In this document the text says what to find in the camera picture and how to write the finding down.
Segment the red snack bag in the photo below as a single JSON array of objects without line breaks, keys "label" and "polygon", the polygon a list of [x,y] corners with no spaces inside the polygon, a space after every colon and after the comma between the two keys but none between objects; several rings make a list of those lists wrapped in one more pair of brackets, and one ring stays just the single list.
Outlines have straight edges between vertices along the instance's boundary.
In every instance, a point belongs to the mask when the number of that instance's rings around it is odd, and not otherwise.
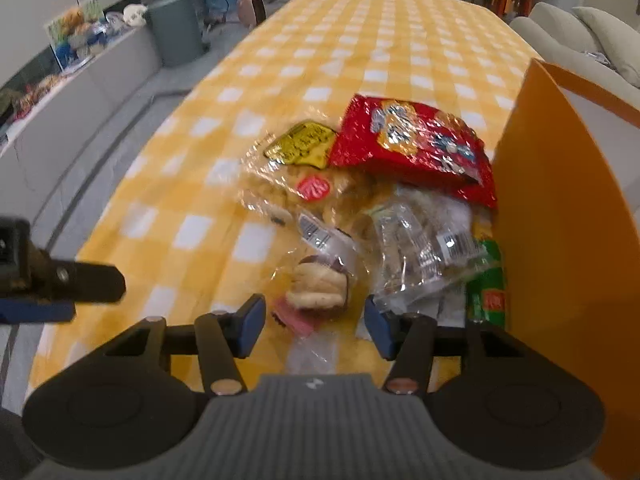
[{"label": "red snack bag", "polygon": [[461,118],[423,103],[356,94],[328,163],[497,207],[482,139]]}]

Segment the pink small heater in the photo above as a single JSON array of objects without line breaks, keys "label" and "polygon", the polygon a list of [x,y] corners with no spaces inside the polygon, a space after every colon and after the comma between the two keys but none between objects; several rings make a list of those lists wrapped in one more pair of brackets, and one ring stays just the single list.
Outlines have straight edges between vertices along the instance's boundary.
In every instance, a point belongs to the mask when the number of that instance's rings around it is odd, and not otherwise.
[{"label": "pink small heater", "polygon": [[254,28],[262,24],[267,18],[264,0],[238,0],[236,14],[242,25]]}]

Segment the clear bag of round snacks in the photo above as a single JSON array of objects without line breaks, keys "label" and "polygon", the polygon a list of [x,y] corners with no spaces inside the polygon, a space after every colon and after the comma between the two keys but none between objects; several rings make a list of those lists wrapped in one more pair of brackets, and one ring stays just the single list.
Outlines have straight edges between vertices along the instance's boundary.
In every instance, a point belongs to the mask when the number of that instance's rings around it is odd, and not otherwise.
[{"label": "clear bag of round snacks", "polygon": [[398,185],[354,224],[370,294],[381,312],[437,315],[446,297],[498,266],[472,234],[472,209],[442,193]]}]

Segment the beige sofa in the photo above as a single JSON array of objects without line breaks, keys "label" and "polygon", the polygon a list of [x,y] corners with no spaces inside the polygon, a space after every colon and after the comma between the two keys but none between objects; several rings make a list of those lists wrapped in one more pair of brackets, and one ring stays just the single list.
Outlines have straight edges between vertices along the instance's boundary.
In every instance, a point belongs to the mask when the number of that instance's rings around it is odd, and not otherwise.
[{"label": "beige sofa", "polygon": [[540,2],[529,16],[514,18],[510,27],[545,61],[590,80],[633,107],[639,106],[639,87],[620,76],[597,37],[573,10]]}]

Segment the small pastry pack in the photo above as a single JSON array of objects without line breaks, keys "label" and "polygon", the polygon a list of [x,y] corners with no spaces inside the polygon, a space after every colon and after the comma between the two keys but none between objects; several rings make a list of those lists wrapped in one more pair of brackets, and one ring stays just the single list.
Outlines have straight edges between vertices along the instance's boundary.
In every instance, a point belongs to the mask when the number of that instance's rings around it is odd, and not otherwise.
[{"label": "small pastry pack", "polygon": [[296,336],[309,337],[347,312],[357,271],[355,247],[329,242],[285,269],[285,286],[273,299],[272,316]]}]

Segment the grey-green trash bin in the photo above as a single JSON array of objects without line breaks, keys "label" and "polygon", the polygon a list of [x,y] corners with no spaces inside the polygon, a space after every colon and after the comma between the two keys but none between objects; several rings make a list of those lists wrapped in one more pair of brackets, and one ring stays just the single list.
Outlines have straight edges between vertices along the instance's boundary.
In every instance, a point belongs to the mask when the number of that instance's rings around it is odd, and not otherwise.
[{"label": "grey-green trash bin", "polygon": [[204,54],[192,0],[156,0],[145,12],[163,66],[191,63]]}]

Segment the grey cushion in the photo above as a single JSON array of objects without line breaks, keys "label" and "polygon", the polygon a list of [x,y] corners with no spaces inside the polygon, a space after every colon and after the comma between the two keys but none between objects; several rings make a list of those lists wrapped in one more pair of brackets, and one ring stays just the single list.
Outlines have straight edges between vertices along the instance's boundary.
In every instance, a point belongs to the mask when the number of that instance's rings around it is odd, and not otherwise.
[{"label": "grey cushion", "polygon": [[574,6],[573,12],[597,37],[620,76],[638,88],[639,33],[614,15],[591,6]]}]

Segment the white low cabinet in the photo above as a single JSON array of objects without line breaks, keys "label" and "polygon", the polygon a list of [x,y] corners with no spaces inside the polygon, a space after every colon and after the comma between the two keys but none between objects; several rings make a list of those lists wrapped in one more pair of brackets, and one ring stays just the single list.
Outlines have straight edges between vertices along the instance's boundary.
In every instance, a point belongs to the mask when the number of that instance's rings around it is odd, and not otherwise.
[{"label": "white low cabinet", "polygon": [[2,216],[28,220],[35,242],[47,245],[96,164],[144,107],[144,87],[159,70],[149,29],[130,30],[6,130]]}]

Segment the yellow label cracker bag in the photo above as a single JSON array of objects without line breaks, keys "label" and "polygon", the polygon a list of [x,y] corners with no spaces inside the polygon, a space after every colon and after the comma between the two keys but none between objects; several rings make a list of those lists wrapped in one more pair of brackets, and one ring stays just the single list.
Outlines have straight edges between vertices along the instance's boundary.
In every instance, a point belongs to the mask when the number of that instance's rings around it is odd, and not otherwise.
[{"label": "yellow label cracker bag", "polygon": [[329,165],[335,140],[332,128],[304,120],[256,142],[242,160],[241,204],[280,226],[306,212],[350,232],[373,196],[374,182],[361,172]]}]

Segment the green sausage stick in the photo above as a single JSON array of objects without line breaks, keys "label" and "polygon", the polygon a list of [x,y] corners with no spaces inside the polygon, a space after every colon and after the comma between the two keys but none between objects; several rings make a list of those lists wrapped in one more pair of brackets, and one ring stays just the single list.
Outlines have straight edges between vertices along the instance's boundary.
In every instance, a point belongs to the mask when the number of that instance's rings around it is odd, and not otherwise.
[{"label": "green sausage stick", "polygon": [[506,285],[501,252],[494,239],[491,218],[478,214],[472,223],[472,234],[486,249],[491,266],[466,284],[466,316],[476,322],[486,321],[506,327]]}]

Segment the orange cardboard box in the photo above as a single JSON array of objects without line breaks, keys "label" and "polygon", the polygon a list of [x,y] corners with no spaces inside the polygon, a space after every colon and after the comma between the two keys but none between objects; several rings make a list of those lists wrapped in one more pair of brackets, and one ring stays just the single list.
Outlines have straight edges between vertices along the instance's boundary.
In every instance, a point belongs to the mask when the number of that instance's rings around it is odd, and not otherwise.
[{"label": "orange cardboard box", "polygon": [[492,159],[511,333],[600,396],[594,463],[639,474],[639,113],[533,61]]}]

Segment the yellow white checkered tablecloth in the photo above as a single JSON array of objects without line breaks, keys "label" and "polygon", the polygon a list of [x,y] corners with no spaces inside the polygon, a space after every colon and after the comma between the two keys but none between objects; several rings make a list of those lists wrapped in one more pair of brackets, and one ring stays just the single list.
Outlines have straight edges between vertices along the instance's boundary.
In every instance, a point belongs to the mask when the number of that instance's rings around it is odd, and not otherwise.
[{"label": "yellow white checkered tablecloth", "polygon": [[291,0],[242,40],[117,170],[80,258],[127,281],[117,306],[80,306],[47,326],[38,386],[147,316],[189,324],[261,289],[295,238],[238,200],[241,158],[311,118],[337,126],[357,93],[461,117],[494,148],[533,48],[460,0]]}]

